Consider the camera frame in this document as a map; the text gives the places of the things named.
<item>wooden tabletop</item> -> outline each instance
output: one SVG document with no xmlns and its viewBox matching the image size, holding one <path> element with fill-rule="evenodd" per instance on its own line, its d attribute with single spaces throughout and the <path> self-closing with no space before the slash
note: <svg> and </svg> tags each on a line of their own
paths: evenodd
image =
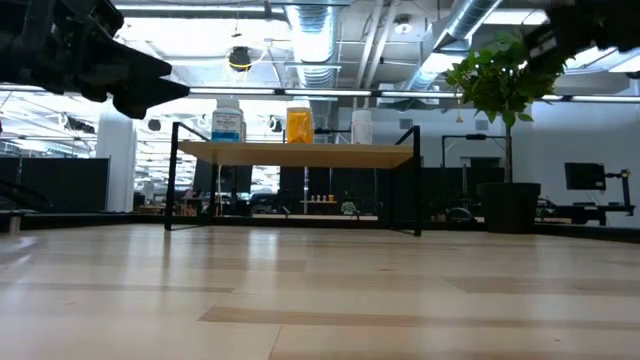
<svg viewBox="0 0 640 360">
<path fill-rule="evenodd" d="M 411 146 L 244 144 L 182 141 L 178 148 L 217 165 L 393 169 L 413 156 Z"/>
</svg>

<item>green leaves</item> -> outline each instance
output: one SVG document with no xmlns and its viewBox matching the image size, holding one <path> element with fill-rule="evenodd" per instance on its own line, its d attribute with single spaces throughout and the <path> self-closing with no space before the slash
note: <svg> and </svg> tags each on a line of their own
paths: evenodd
<svg viewBox="0 0 640 360">
<path fill-rule="evenodd" d="M 533 73 L 522 66 L 528 52 L 518 34 L 501 34 L 492 48 L 470 53 L 447 74 L 446 82 L 461 102 L 473 103 L 493 122 L 498 114 L 510 128 L 516 121 L 533 121 L 525 113 L 527 106 L 542 96 L 553 93 L 553 84 L 564 71 L 562 66 L 547 66 Z"/>
<path fill-rule="evenodd" d="M 518 114 L 518 119 L 520 119 L 520 121 L 533 121 L 531 115 L 525 113 Z"/>
</svg>

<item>potted plant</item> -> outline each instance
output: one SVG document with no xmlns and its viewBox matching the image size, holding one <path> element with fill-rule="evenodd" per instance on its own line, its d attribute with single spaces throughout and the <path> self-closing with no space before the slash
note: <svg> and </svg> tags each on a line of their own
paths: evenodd
<svg viewBox="0 0 640 360">
<path fill-rule="evenodd" d="M 491 232 L 526 233 L 535 219 L 540 184 L 513 183 L 511 130 L 520 121 L 533 121 L 525 111 L 535 100 L 553 94 L 553 84 L 564 73 L 564 64 L 532 71 L 528 50 L 516 34 L 499 34 L 491 48 L 469 56 L 447 75 L 447 83 L 461 102 L 473 103 L 490 122 L 498 117 L 506 126 L 505 183 L 478 186 L 482 210 Z"/>
</svg>

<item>black metal table frame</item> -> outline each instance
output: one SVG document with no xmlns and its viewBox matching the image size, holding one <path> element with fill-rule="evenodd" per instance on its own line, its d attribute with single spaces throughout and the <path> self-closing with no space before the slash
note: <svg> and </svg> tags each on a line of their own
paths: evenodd
<svg viewBox="0 0 640 360">
<path fill-rule="evenodd" d="M 179 131 L 180 128 L 183 128 L 192 134 L 196 135 L 200 139 L 204 141 L 210 141 L 210 139 L 196 130 L 184 125 L 181 122 L 174 122 L 171 131 L 171 157 L 169 159 L 169 183 L 167 186 L 167 195 L 166 195 L 166 206 L 165 206 L 165 219 L 164 219 L 164 229 L 166 231 L 179 230 L 173 229 L 173 206 L 175 203 L 175 185 L 176 185 L 176 167 L 178 164 L 178 145 L 179 145 Z M 422 175 L 422 156 L 420 154 L 420 126 L 413 126 L 409 129 L 401 138 L 396 142 L 396 145 L 403 144 L 411 135 L 413 135 L 413 156 L 407 160 L 407 162 L 411 163 L 414 172 L 414 186 L 415 186 L 415 221 L 413 226 L 413 233 L 415 236 L 422 235 L 422 208 L 421 208 L 421 175 Z M 217 165 L 211 164 L 211 190 L 210 190 L 210 201 L 212 202 L 212 198 L 216 193 L 216 184 L 218 182 L 218 172 L 216 171 Z M 394 169 L 391 169 L 391 177 L 394 176 Z M 390 201 L 389 204 L 389 227 L 397 228 L 398 222 L 394 216 L 393 210 L 393 201 L 394 201 L 394 187 L 390 186 Z M 213 219 L 210 223 L 204 225 L 213 225 Z"/>
</svg>

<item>ceiling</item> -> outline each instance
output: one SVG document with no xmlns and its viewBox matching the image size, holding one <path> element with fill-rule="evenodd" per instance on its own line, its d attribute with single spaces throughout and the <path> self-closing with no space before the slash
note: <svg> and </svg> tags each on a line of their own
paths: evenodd
<svg viewBox="0 0 640 360">
<path fill-rule="evenodd" d="M 176 5 L 218 5 L 233 6 L 247 1 L 142 1 L 113 0 L 116 6 L 131 4 L 173 4 Z M 392 31 L 382 52 L 381 63 L 374 76 L 373 86 L 381 83 L 396 84 L 407 80 L 421 66 L 421 41 L 431 22 L 446 17 L 451 0 L 404 0 L 397 13 L 409 14 L 411 31 L 399 34 Z M 483 25 L 474 36 L 474 47 L 489 41 L 496 32 L 514 29 L 524 17 L 533 14 L 528 21 L 534 21 L 540 12 L 531 10 L 540 8 L 544 1 L 505 0 L 501 8 L 490 18 L 491 24 Z M 360 57 L 364 52 L 364 40 L 375 2 L 372 0 L 351 0 L 351 6 L 340 7 L 337 29 L 337 57 L 333 64 L 338 68 L 337 86 L 353 88 Z M 384 24 L 386 11 L 383 11 L 378 29 Z M 228 19 L 210 18 L 127 18 L 125 26 L 116 39 L 152 56 L 162 58 L 173 66 L 171 78 L 189 86 L 216 87 L 295 87 L 297 86 L 296 62 L 293 55 L 292 32 L 284 21 L 264 21 L 260 19 L 236 19 L 229 12 Z M 227 65 L 227 54 L 234 46 L 250 48 L 255 61 L 251 71 L 238 74 Z M 309 44 L 313 51 L 315 44 Z M 598 66 L 609 58 L 611 63 L 621 61 L 617 54 L 592 51 L 583 58 L 578 57 L 573 64 L 579 75 L 565 76 L 558 82 L 558 93 L 573 94 L 615 94 L 628 88 L 629 82 L 623 74 L 604 72 Z M 41 153 L 67 153 L 78 156 L 91 156 L 95 148 L 95 136 L 77 134 L 60 125 L 60 114 L 86 122 L 98 130 L 99 114 L 102 104 L 96 104 L 80 96 L 54 96 L 46 93 L 0 92 L 1 120 L 4 127 L 2 135 L 5 151 L 12 144 L 23 153 L 38 151 Z M 216 107 L 212 99 L 181 99 L 152 108 L 147 119 L 138 123 L 138 159 L 153 160 L 153 164 L 141 163 L 137 168 L 139 179 L 161 180 L 168 172 L 168 154 L 170 124 L 183 121 L 189 126 L 207 133 L 210 128 L 208 118 Z M 241 107 L 248 123 L 250 141 L 278 141 L 281 134 L 275 134 L 266 125 L 271 115 L 284 117 L 285 101 L 243 100 Z M 159 119 L 160 131 L 151 131 L 147 127 L 149 119 Z M 27 140 L 15 139 L 26 136 Z M 179 179 L 188 181 L 193 173 L 193 158 L 183 157 L 179 169 Z"/>
</svg>

